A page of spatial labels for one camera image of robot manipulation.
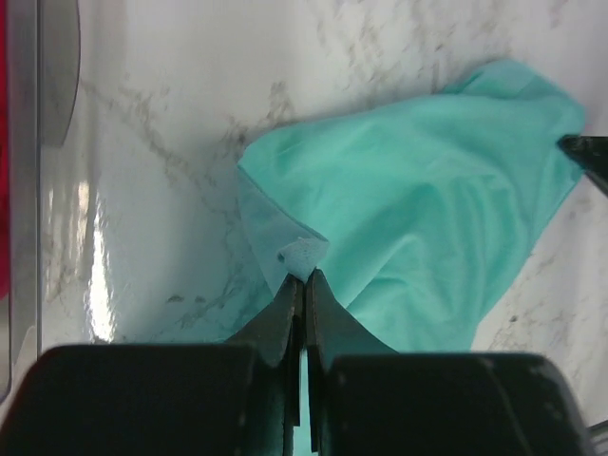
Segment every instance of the white marble surface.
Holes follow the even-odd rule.
[[[608,134],[603,0],[81,0],[62,148],[43,151],[43,346],[213,341],[270,298],[234,164],[278,124],[429,93],[512,56]],[[582,182],[475,349],[542,352],[608,417],[608,199]]]

